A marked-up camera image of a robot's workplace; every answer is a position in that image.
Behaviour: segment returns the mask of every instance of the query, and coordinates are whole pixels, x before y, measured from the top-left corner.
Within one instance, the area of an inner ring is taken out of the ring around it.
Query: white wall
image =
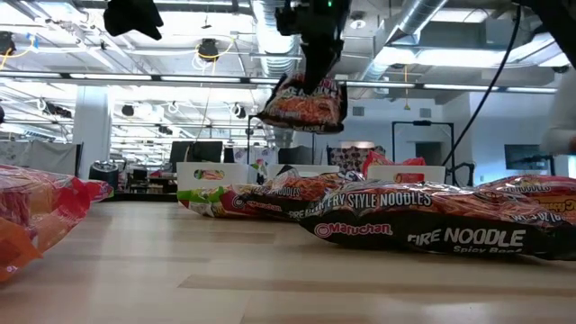
[[[339,148],[341,141],[366,140],[375,145],[380,145],[386,150],[386,157],[392,159],[392,122],[413,122],[420,120],[419,109],[432,109],[433,122],[442,121],[442,106],[436,105],[431,99],[413,99],[409,101],[411,110],[404,110],[405,102],[398,100],[391,103],[388,100],[366,99],[350,101],[348,104],[348,116],[344,120],[344,131],[339,134],[316,136],[316,157],[323,156],[323,164],[326,160],[326,146]],[[363,106],[364,116],[352,116],[353,106]],[[296,132],[294,145],[311,147],[312,136],[309,133]],[[413,125],[396,126],[396,161],[403,161],[415,157],[415,142],[418,141],[443,141],[446,135],[433,127],[416,127]]]
[[[475,110],[483,94],[470,94]],[[539,145],[554,97],[549,94],[491,94],[472,126],[472,159],[476,185],[528,171],[507,170],[504,145]],[[556,173],[568,175],[567,157],[558,157]]]
[[[470,94],[461,94],[451,102],[443,106],[443,116],[446,122],[454,124],[454,143],[456,143],[460,134],[464,130],[466,123],[470,120],[471,116]],[[442,156],[447,157],[452,149],[449,142],[444,142],[442,147]],[[454,153],[454,164],[459,165],[463,162],[473,162],[472,150],[472,133],[467,132],[463,137],[460,145],[458,145]],[[451,161],[448,161],[447,166],[451,166]],[[461,168],[456,172],[456,179],[458,184],[465,185],[468,182],[470,171],[468,168]]]

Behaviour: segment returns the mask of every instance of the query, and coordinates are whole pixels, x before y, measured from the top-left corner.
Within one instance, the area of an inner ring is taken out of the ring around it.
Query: fire noodle package
[[[553,175],[515,175],[483,184],[481,188],[523,194],[576,225],[576,179]]]
[[[272,180],[251,193],[243,194],[240,199],[245,205],[264,214],[297,221],[304,216],[310,203],[320,200],[327,191],[351,181],[363,180],[357,172],[302,177],[293,167],[285,166]]]
[[[256,117],[266,124],[297,131],[318,134],[343,131],[348,105],[346,86],[325,78],[312,94],[306,95],[302,90],[303,79],[302,74],[282,76],[264,110]]]
[[[408,248],[462,255],[576,257],[576,229],[518,193],[445,184],[345,184],[300,224],[352,248]]]

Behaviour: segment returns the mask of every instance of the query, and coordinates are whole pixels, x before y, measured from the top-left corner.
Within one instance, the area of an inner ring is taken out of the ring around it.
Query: wooden table
[[[359,251],[176,203],[93,205],[0,285],[3,323],[573,323],[576,265]]]

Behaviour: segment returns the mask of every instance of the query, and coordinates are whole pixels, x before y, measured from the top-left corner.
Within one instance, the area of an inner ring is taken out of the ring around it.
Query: maruchan logo
[[[234,199],[232,200],[232,206],[234,206],[234,208],[244,209],[244,206],[246,206],[246,204],[240,198],[234,197]]]
[[[322,223],[316,225],[314,234],[321,239],[329,238],[332,234],[345,234],[349,236],[372,234],[392,235],[392,227],[390,224],[352,226],[345,223]]]

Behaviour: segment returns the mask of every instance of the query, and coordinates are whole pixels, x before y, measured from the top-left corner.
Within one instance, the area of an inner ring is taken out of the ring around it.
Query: spicy noodle package
[[[248,206],[272,217],[298,221],[304,216],[310,203],[321,199],[329,190],[351,181],[362,181],[356,172],[327,173],[304,177],[298,171],[285,166],[280,173],[265,185],[255,188],[240,198]]]
[[[259,185],[234,184],[212,189],[179,191],[178,201],[202,216],[232,219],[259,219],[266,216],[246,205],[239,197],[259,188]]]
[[[576,228],[518,193],[445,184],[345,184],[310,206],[300,224],[355,248],[462,255],[576,258]]]
[[[90,202],[112,190],[105,182],[0,166],[0,282],[63,239]]]
[[[304,76],[284,75],[276,85],[265,108],[256,117],[280,128],[318,134],[339,133],[347,116],[347,89],[337,81],[325,78],[310,95],[305,94]]]
[[[514,175],[481,187],[523,194],[576,224],[576,179],[554,175]]]

